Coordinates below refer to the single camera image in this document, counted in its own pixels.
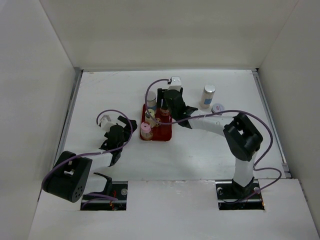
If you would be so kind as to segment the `tall bottle grey cap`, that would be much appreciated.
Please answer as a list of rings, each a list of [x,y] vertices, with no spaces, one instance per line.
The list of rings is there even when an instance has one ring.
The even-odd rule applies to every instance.
[[[149,91],[146,96],[146,106],[153,111],[157,110],[157,95],[154,91]]]

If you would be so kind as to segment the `yellow cap spice bottle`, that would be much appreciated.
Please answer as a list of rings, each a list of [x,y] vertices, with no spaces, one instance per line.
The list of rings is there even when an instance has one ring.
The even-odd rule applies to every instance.
[[[154,128],[156,125],[155,119],[155,111],[151,108],[148,108],[144,113],[145,122],[147,122],[151,128]]]

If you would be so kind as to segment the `pink cap spice bottle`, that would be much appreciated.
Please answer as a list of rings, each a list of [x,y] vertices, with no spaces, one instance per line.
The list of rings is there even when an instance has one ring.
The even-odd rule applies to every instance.
[[[140,136],[143,140],[149,141],[153,137],[152,128],[148,122],[143,122],[140,125]]]

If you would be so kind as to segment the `tall bottle silver cap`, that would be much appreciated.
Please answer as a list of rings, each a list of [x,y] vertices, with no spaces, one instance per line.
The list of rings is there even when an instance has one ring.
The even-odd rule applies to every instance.
[[[213,84],[206,84],[203,87],[203,92],[202,92],[199,105],[204,109],[209,108],[212,103],[215,92],[216,92],[216,87]]]

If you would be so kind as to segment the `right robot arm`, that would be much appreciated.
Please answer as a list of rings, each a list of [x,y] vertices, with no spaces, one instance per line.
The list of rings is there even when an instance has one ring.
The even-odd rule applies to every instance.
[[[232,192],[238,198],[249,195],[254,182],[254,162],[263,137],[251,120],[244,114],[234,117],[207,116],[198,108],[187,106],[182,90],[158,90],[157,105],[169,111],[178,125],[192,130],[204,130],[225,137],[235,157],[235,172],[232,178]]]

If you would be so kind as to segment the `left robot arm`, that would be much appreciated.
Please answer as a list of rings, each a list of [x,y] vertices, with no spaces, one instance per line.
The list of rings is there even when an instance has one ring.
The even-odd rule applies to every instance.
[[[105,132],[106,140],[97,153],[75,154],[64,151],[59,156],[53,169],[42,180],[41,188],[46,193],[67,200],[77,202],[85,190],[93,160],[91,156],[100,154],[110,156],[109,166],[114,166],[121,157],[123,147],[129,142],[137,129],[137,121],[119,116],[117,122],[112,122],[108,115],[103,115],[98,126]]]

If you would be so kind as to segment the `red lacquer tray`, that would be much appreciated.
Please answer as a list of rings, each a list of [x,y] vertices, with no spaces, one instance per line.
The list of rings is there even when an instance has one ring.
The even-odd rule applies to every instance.
[[[155,113],[156,120],[162,123],[172,123],[172,117],[170,115],[162,115],[161,109],[157,108]],[[152,128],[152,139],[154,142],[167,142],[172,138],[172,125],[160,124]]]

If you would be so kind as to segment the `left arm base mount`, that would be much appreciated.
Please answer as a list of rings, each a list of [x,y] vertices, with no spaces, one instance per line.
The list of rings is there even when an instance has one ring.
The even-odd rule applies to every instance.
[[[80,210],[125,211],[128,187],[127,181],[114,181],[110,176],[95,172],[86,184]]]

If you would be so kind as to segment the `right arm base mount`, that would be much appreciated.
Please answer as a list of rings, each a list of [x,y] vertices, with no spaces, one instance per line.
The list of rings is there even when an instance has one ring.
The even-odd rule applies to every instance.
[[[265,210],[260,192],[250,196],[260,189],[258,181],[254,181],[245,193],[236,191],[231,181],[217,181],[215,188],[218,208],[221,211]]]

